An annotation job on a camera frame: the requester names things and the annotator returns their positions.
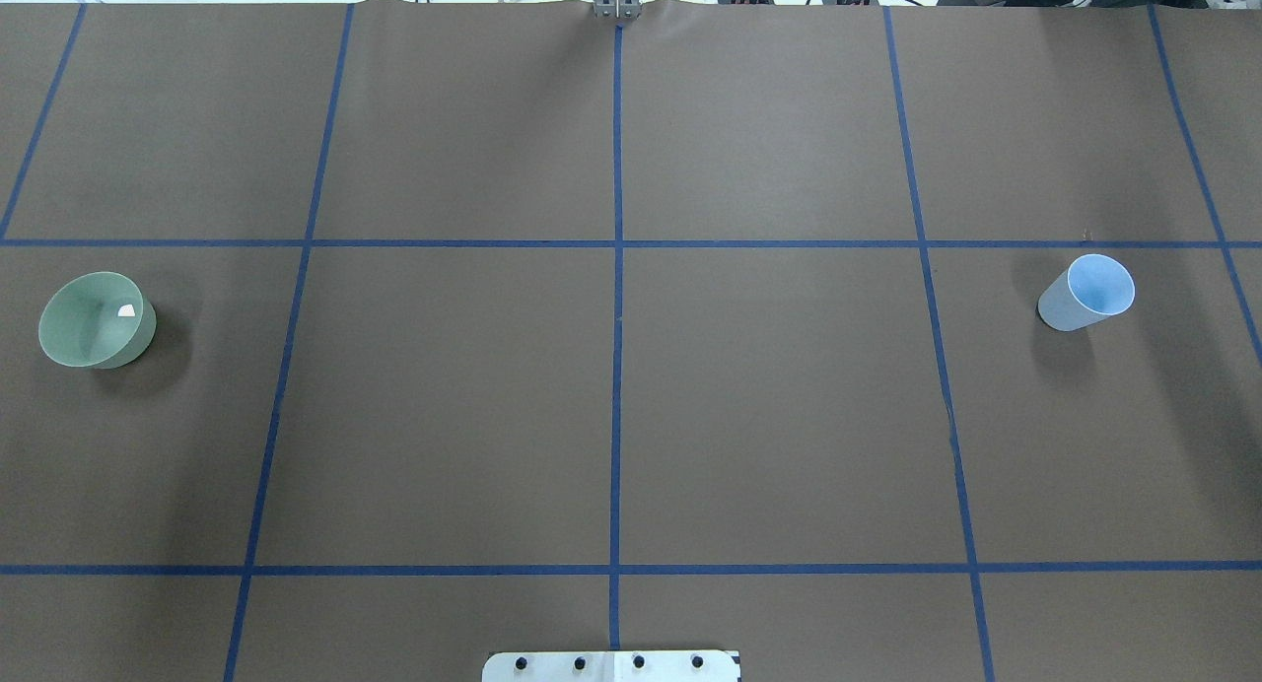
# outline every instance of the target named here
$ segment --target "plastic cup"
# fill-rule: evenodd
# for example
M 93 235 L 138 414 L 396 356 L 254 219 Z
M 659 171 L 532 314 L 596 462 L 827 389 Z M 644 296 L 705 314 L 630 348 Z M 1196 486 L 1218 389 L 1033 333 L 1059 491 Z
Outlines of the plastic cup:
M 1049 327 L 1069 332 L 1122 314 L 1135 302 L 1135 279 L 1117 260 L 1080 255 L 1042 292 L 1039 317 Z
M 158 318 L 126 275 L 88 273 L 53 294 L 39 317 L 39 346 L 63 366 L 114 369 L 140 356 Z

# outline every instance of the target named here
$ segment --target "gray tabletop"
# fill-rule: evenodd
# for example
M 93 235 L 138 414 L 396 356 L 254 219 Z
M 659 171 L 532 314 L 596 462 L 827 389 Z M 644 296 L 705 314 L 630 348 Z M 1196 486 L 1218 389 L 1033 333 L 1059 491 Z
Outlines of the gray tabletop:
M 0 677 L 1262 677 L 1262 15 L 0 6 Z M 1135 275 L 1085 331 L 1074 256 Z M 59 368 L 64 282 L 136 362 Z

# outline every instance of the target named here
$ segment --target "horizontal blue line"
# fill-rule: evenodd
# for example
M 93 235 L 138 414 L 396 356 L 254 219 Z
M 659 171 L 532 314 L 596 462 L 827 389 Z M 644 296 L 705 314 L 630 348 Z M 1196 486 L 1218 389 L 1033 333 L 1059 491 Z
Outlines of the horizontal blue line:
M 255 566 L 254 576 L 608 576 L 608 565 L 506 566 Z M 1074 573 L 1145 571 L 1262 571 L 1262 559 L 1171 561 L 1015 561 L 979 562 L 982 573 Z M 0 565 L 0 576 L 240 576 L 241 566 L 183 565 Z M 785 576 L 864 573 L 968 573 L 965 562 L 950 563 L 628 563 L 622 576 Z
M 240 566 L 163 566 L 130 563 L 0 565 L 0 576 L 240 576 Z
M 843 573 L 968 573 L 965 563 L 630 563 L 623 576 L 785 576 Z
M 255 566 L 256 576 L 608 576 L 608 565 Z
M 931 249 L 1262 249 L 1262 241 L 1037 241 L 936 239 Z M 303 239 L 0 239 L 0 246 L 35 248 L 300 248 Z M 626 249 L 916 249 L 915 240 L 627 240 Z M 613 249 L 602 240 L 316 239 L 319 248 Z
M 1034 561 L 978 563 L 982 573 L 1074 573 L 1090 571 L 1262 571 L 1259 559 L 1225 561 Z

